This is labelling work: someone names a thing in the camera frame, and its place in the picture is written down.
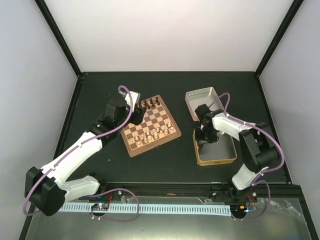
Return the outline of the gold metal tin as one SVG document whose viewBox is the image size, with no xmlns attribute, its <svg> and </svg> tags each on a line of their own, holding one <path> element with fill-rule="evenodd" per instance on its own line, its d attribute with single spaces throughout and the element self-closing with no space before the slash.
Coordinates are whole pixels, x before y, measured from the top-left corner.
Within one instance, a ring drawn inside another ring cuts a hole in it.
<svg viewBox="0 0 320 240">
<path fill-rule="evenodd" d="M 219 132 L 217 134 L 218 141 L 214 143 L 200 143 L 196 140 L 196 131 L 193 131 L 193 144 L 197 164 L 200 166 L 214 166 L 231 164 L 237 158 L 237 151 L 234 140 L 226 133 Z"/>
</svg>

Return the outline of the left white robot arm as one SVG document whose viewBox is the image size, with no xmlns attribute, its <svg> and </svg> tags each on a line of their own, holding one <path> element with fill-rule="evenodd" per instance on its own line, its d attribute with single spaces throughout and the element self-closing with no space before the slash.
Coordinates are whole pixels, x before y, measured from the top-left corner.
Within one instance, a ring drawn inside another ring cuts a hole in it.
<svg viewBox="0 0 320 240">
<path fill-rule="evenodd" d="M 113 141 L 130 123 L 142 123 L 146 108 L 140 94 L 130 92 L 116 96 L 106 105 L 105 113 L 64 153 L 41 168 L 31 167 L 25 177 L 24 196 L 47 217 L 54 215 L 67 202 L 85 196 L 103 199 L 108 188 L 93 175 L 68 181 L 69 176 L 88 158 Z"/>
</svg>

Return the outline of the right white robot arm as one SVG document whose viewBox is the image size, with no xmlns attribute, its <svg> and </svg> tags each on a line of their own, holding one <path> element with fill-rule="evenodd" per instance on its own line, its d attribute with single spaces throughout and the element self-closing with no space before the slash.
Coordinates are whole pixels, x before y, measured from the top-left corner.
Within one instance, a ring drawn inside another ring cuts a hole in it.
<svg viewBox="0 0 320 240">
<path fill-rule="evenodd" d="M 283 166 L 284 152 L 266 123 L 245 122 L 220 109 L 212 111 L 206 104 L 199 105 L 195 114 L 201 123 L 193 134 L 198 159 L 200 153 L 208 156 L 212 152 L 209 148 L 218 142 L 221 132 L 239 142 L 243 164 L 226 188 L 232 202 L 239 202 L 265 173 Z"/>
</svg>

